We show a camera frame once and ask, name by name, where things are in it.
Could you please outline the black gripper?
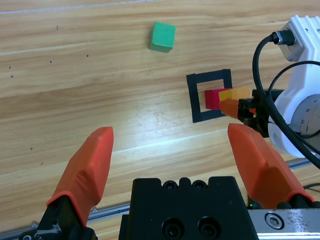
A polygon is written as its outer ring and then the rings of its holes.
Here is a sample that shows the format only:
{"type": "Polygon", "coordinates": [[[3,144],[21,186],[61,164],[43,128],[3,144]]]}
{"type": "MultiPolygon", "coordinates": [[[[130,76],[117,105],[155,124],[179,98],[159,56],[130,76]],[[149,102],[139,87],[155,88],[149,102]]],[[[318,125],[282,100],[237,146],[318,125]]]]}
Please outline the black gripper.
{"type": "Polygon", "coordinates": [[[230,123],[227,134],[238,172],[247,194],[264,209],[281,203],[292,208],[311,208],[316,201],[308,194],[281,155],[264,138],[269,137],[269,114],[261,95],[228,98],[219,102],[221,112],[244,125],[230,123]]]}

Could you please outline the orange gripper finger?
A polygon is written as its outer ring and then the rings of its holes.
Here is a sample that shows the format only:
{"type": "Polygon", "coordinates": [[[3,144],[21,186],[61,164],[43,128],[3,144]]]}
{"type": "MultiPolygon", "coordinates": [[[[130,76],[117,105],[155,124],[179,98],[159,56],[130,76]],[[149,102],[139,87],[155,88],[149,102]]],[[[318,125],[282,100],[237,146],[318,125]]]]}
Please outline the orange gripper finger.
{"type": "Polygon", "coordinates": [[[87,227],[90,212],[102,199],[114,145],[112,127],[100,127],[69,160],[60,181],[47,201],[44,215],[24,240],[96,240],[87,227]]]}

